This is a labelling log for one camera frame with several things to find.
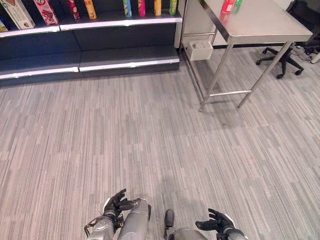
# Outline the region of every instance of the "white bin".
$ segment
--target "white bin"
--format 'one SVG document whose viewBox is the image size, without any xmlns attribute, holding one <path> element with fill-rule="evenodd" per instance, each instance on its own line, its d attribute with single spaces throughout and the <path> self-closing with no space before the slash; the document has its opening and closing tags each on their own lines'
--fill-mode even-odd
<svg viewBox="0 0 320 240">
<path fill-rule="evenodd" d="M 186 49 L 191 61 L 207 60 L 210 58 L 213 47 L 208 40 L 189 41 Z"/>
</svg>

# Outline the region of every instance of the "wall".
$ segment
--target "wall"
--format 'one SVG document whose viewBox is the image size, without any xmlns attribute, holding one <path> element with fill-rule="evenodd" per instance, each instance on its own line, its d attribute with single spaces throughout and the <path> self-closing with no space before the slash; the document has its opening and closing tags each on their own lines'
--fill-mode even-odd
<svg viewBox="0 0 320 240">
<path fill-rule="evenodd" d="M 275 3 L 277 3 L 282 9 L 287 9 L 289 6 L 290 2 L 292 0 L 273 0 Z M 178 10 L 183 16 L 183 11 L 185 7 L 185 2 L 186 0 L 179 0 L 179 6 Z M 208 32 L 213 32 L 215 30 L 214 25 L 212 25 L 212 22 L 210 21 L 209 17 L 204 13 L 202 7 L 200 6 L 199 2 L 197 0 L 189 0 L 189 8 L 187 12 L 185 20 L 185 33 L 208 33 Z M 180 41 L 180 36 L 181 36 L 181 24 L 178 24 L 176 27 L 176 34 L 175 34 L 175 47 L 179 47 L 179 41 Z M 186 37 L 184 44 L 186 44 L 189 40 L 192 39 L 208 39 L 208 37 Z M 226 45 L 226 41 L 224 38 L 221 36 L 221 34 L 218 32 L 214 43 L 214 46 L 218 45 Z"/>
</svg>

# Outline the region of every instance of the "table top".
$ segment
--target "table top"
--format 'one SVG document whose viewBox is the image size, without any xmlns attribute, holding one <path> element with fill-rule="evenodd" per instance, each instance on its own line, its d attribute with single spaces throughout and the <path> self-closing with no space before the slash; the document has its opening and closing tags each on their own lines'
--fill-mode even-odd
<svg viewBox="0 0 320 240">
<path fill-rule="evenodd" d="M 240 0 L 230 13 L 222 11 L 224 0 L 198 1 L 227 44 L 306 42 L 312 36 L 272 0 Z"/>
</svg>

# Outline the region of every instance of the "black robotic glove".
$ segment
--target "black robotic glove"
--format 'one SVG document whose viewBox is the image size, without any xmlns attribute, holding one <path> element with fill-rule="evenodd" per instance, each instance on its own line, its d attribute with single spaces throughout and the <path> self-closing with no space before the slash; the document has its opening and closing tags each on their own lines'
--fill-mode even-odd
<svg viewBox="0 0 320 240">
<path fill-rule="evenodd" d="M 200 230 L 212 231 L 216 230 L 218 233 L 216 235 L 217 240 L 229 240 L 229 236 L 234 236 L 235 239 L 248 239 L 244 233 L 236 229 L 233 220 L 226 214 L 218 212 L 214 209 L 209 208 L 209 219 L 208 221 L 196 221 L 195 225 Z"/>
<path fill-rule="evenodd" d="M 204 231 L 216 230 L 218 233 L 223 233 L 227 228 L 235 229 L 235 224 L 230 217 L 211 208 L 208 211 L 211 219 L 208 221 L 196 221 L 195 225 L 198 229 Z"/>
<path fill-rule="evenodd" d="M 103 206 L 103 215 L 114 211 L 115 215 L 118 216 L 122 211 L 134 209 L 138 205 L 140 201 L 139 198 L 135 200 L 122 199 L 125 197 L 126 191 L 127 189 L 125 188 L 106 201 Z"/>
<path fill-rule="evenodd" d="M 123 201 L 128 201 L 127 198 L 122 198 L 125 196 L 127 189 L 122 189 L 120 192 L 116 193 L 114 196 L 110 197 L 103 206 L 103 215 L 108 214 L 110 211 L 114 211 L 114 214 L 118 216 L 121 213 L 119 204 Z"/>
</svg>

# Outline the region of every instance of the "green can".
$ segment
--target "green can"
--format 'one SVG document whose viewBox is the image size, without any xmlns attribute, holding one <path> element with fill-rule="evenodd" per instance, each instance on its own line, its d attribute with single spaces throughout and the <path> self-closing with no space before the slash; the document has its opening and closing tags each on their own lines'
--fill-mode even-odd
<svg viewBox="0 0 320 240">
<path fill-rule="evenodd" d="M 178 0 L 170 0 L 170 9 L 169 13 L 170 15 L 175 15 L 177 11 L 177 1 Z"/>
</svg>

